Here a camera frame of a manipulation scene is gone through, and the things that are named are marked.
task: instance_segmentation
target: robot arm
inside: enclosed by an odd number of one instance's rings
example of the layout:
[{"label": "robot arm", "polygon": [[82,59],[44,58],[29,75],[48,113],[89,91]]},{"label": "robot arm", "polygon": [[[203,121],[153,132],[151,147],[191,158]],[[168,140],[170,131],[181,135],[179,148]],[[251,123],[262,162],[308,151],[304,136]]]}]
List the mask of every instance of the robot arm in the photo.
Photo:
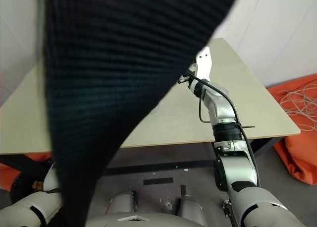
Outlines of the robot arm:
[{"label": "robot arm", "polygon": [[54,165],[44,180],[44,191],[38,191],[0,210],[2,227],[44,227],[62,207],[62,198]]},{"label": "robot arm", "polygon": [[197,54],[196,64],[195,76],[188,71],[181,82],[189,82],[189,89],[202,99],[209,111],[215,137],[215,181],[218,189],[226,191],[230,197],[223,208],[232,225],[303,227],[277,198],[260,188],[251,146],[242,130],[234,105],[226,97],[228,92],[210,82],[212,61],[208,47]]}]

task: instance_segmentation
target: tangled white cable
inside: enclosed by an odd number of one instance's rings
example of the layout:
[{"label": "tangled white cable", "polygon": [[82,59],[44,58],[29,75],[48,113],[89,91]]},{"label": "tangled white cable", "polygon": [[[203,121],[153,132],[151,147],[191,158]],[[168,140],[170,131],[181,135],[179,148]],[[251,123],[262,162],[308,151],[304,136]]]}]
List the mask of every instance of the tangled white cable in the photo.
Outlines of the tangled white cable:
[{"label": "tangled white cable", "polygon": [[[308,96],[308,91],[314,94],[314,97]],[[289,116],[303,115],[311,124],[297,124],[302,131],[317,131],[317,80],[313,84],[305,86],[296,91],[282,90],[274,97],[282,96],[279,104],[283,107]]]}]

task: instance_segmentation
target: black knit fabric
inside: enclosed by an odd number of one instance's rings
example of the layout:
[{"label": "black knit fabric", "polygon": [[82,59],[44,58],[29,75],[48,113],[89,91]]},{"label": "black knit fabric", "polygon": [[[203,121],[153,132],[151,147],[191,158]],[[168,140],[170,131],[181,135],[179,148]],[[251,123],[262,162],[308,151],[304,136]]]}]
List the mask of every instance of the black knit fabric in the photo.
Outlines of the black knit fabric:
[{"label": "black knit fabric", "polygon": [[65,225],[84,226],[112,156],[233,1],[46,0],[46,98]]}]

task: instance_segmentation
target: table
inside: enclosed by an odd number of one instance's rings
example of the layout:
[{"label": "table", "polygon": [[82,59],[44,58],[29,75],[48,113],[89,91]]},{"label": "table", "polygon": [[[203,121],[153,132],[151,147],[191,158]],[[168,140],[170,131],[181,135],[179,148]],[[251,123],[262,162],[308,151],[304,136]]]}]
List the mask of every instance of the table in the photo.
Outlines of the table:
[{"label": "table", "polygon": [[[245,132],[249,139],[254,139],[252,147],[256,155],[283,137],[300,133],[296,124],[224,39],[212,40],[209,47],[212,57],[211,80],[228,90],[242,125],[255,126]],[[16,168],[21,168],[21,165],[17,165],[15,158],[8,154],[51,150],[40,73],[41,70],[34,67],[1,108],[0,162]],[[202,117],[206,120],[209,118],[204,106]],[[213,141],[211,125],[199,121],[198,99],[184,83],[173,86],[121,148]],[[23,156],[17,157],[18,162],[23,163]]]}]

